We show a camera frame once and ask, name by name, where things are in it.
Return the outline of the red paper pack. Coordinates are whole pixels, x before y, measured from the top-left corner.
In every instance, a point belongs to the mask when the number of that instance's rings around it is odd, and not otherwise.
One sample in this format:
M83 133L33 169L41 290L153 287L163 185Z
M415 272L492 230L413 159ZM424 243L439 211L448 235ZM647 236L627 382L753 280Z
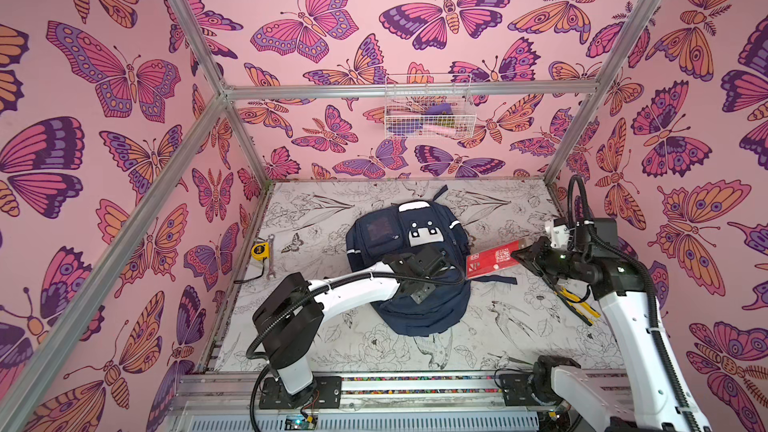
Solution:
M469 280L498 279L501 272L519 264L514 254L528 245L527 239L520 239L471 254L466 259L466 277Z

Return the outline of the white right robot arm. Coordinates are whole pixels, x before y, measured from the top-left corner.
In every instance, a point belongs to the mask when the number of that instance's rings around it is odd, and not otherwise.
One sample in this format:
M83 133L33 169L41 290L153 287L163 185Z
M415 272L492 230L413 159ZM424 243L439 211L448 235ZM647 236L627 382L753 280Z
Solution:
M596 431L710 430L672 351L647 267L618 248L614 220L593 217L581 177L570 179L567 197L580 199L582 216L569 206L565 218L513 257L555 293L561 279L586 284L616 340L633 409L621 417L605 392L588 384L584 369L558 356L534 363L533 396L545 404L567 402Z

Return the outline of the navy blue student backpack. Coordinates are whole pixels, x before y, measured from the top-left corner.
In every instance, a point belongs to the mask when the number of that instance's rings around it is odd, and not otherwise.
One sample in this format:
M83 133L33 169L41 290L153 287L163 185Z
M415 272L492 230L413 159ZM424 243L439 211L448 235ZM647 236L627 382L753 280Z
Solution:
M471 298L469 238L445 205L412 200L358 218L346 235L350 268L381 262L406 279L394 296L371 304L397 334L441 334L463 318Z

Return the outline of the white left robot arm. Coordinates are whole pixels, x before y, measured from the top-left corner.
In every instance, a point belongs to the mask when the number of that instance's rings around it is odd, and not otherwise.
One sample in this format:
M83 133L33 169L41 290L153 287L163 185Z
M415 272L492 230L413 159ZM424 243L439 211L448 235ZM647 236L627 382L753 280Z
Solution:
M323 323L369 303L410 296L422 286L435 290L466 284L466 274L447 253L431 246L416 254L388 255L365 269L331 279L309 281L300 273L287 276L252 316L257 335L245 356L266 365L249 398L251 428L260 429L256 398L269 374L291 407L312 401L316 381L307 355Z

